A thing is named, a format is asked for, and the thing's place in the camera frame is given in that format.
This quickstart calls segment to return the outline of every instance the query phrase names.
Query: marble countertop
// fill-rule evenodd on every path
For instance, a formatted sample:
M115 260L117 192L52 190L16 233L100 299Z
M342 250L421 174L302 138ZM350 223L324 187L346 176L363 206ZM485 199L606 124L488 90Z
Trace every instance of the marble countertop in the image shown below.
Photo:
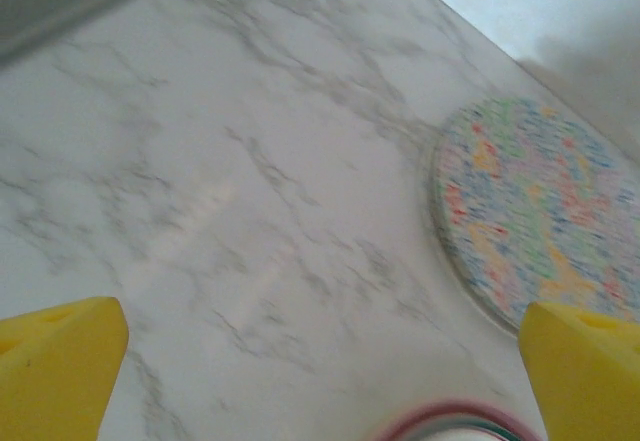
M117 296L101 440L361 439L472 395L542 424L423 228L444 118L525 95L439 0L130 0L0 76L0 316Z

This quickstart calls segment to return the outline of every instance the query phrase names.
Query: multicolored speckled coaster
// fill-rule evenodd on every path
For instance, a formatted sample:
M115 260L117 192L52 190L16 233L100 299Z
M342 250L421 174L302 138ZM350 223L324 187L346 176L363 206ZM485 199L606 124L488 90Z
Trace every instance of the multicolored speckled coaster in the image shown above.
M524 99L454 114L431 214L471 291L518 328L536 300L640 320L640 185L586 123Z

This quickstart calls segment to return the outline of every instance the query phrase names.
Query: red rim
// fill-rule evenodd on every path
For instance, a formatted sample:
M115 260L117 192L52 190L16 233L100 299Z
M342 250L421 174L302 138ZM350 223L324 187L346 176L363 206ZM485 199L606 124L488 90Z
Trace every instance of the red rim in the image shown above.
M513 416L486 404L473 401L448 400L421 406L395 421L372 441L397 441L418 425L431 418L452 414L479 416L511 431L522 441L540 441L540 438Z

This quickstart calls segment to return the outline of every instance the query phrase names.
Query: gray marble veining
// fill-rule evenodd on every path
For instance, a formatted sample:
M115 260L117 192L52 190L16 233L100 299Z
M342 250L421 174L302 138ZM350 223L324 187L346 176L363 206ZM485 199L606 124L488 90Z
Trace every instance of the gray marble veining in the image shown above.
M446 116L511 94L564 110L438 0L132 0L0 77L0 315L121 300L105 441L361 439L442 395L541 429L418 196Z

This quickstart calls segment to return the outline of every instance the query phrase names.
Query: white wall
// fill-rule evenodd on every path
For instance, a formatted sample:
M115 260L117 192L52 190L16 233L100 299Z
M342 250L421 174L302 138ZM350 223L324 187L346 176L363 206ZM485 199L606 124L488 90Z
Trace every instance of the white wall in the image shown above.
M640 0L444 2L640 158Z

